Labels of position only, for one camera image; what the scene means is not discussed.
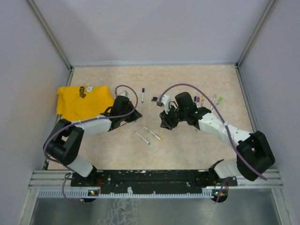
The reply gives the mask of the yellow capped slim marker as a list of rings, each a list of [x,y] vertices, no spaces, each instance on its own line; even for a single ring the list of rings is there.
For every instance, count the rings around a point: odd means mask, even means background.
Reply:
[[[200,107],[203,107],[203,105],[204,105],[204,101],[205,101],[205,92],[204,92],[204,94],[202,95],[202,99],[201,99],[201,104],[200,104]]]

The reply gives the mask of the left corner aluminium post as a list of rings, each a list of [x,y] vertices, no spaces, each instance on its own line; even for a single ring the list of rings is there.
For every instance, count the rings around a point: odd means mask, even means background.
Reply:
[[[37,4],[34,0],[26,0],[25,1],[27,5],[29,6],[30,10],[32,11],[33,15],[37,19],[38,23],[40,24],[43,32],[45,33],[47,39],[49,40],[50,44],[55,49],[57,55],[59,58],[63,61],[64,65],[67,67],[68,70],[71,70],[73,67],[70,64],[68,57],[66,53],[64,52],[61,44],[55,37],[52,29],[48,25],[47,21],[45,20],[44,16],[42,15],[40,9],[38,8]]]

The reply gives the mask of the right corner aluminium post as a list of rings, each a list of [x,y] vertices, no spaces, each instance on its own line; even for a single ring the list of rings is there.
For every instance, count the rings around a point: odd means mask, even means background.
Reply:
[[[277,4],[277,0],[269,0],[266,8],[263,11],[262,16],[260,17],[248,43],[246,44],[241,56],[239,57],[239,60],[236,62],[236,68],[240,68],[243,64],[245,58],[249,54],[250,50],[252,49],[253,45],[255,44],[257,38],[260,35],[260,32],[262,31],[265,23],[267,22],[268,18],[270,17],[272,11],[274,10],[275,6]]]

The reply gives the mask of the corner aluminium post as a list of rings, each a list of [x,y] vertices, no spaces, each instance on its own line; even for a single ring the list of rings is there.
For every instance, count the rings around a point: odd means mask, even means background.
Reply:
[[[265,23],[267,22],[268,18],[270,17],[272,11],[274,10],[275,6],[277,4],[277,0],[269,0],[266,8],[263,11],[262,16],[260,17],[248,43],[246,44],[241,56],[239,57],[239,60],[236,62],[236,68],[240,68],[243,64],[245,58],[249,54],[250,50],[252,49],[253,45],[255,44],[257,38],[260,35],[260,32],[262,31]]]
[[[55,49],[57,55],[59,58],[63,61],[64,65],[67,67],[68,70],[71,70],[73,67],[70,64],[68,57],[66,53],[64,52],[61,44],[55,37],[52,29],[48,25],[47,21],[45,20],[44,16],[42,15],[40,9],[38,8],[37,4],[34,0],[26,0],[25,1],[27,5],[29,6],[30,10],[32,11],[33,15],[37,19],[38,23],[40,24],[43,32],[45,33],[47,39],[49,40],[50,44]]]

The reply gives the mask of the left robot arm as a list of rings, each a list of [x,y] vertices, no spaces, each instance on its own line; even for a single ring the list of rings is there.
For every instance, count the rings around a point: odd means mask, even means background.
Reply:
[[[97,117],[77,122],[59,120],[44,143],[44,153],[79,174],[81,181],[87,186],[92,186],[98,180],[95,173],[97,169],[79,155],[82,140],[95,134],[113,131],[122,122],[134,122],[142,116],[128,97],[117,96],[113,105]]]

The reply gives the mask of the pink capped white marker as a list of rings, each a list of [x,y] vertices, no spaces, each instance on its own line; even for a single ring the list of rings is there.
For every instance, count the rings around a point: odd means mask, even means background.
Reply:
[[[212,102],[213,102],[213,105],[215,104],[216,98],[217,98],[217,94],[214,94],[214,96],[213,96],[213,100],[212,100]]]

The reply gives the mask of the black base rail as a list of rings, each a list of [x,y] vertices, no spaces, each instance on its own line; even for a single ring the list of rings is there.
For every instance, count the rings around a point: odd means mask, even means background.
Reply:
[[[201,194],[203,188],[222,185],[212,170],[98,170],[84,178],[74,173],[72,187],[97,187],[102,194]]]

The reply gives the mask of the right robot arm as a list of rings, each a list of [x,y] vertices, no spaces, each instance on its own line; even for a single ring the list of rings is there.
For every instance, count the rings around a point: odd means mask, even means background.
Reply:
[[[224,123],[210,109],[197,107],[188,92],[176,95],[174,105],[169,96],[159,96],[157,105],[164,108],[159,115],[161,128],[172,130],[179,122],[186,122],[197,130],[211,134],[236,152],[236,158],[220,160],[213,165],[209,179],[216,186],[233,176],[254,181],[276,161],[264,133],[250,133]]]

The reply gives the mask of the lime green capped marker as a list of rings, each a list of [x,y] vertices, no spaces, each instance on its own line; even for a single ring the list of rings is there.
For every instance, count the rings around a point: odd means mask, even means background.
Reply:
[[[222,102],[223,98],[220,97],[218,100],[217,100],[217,103],[215,104],[215,107],[217,107],[221,102]]]

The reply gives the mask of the yellow t-shirt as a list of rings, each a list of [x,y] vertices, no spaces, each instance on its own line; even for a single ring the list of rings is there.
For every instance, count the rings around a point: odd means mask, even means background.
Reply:
[[[114,103],[107,86],[60,87],[57,94],[56,113],[69,121],[96,117]]]

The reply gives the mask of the blue eraser-cap white marker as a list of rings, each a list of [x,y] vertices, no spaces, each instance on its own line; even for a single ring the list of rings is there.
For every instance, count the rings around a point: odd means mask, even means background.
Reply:
[[[142,99],[141,99],[141,103],[144,103],[144,94],[145,94],[145,88],[142,88]]]

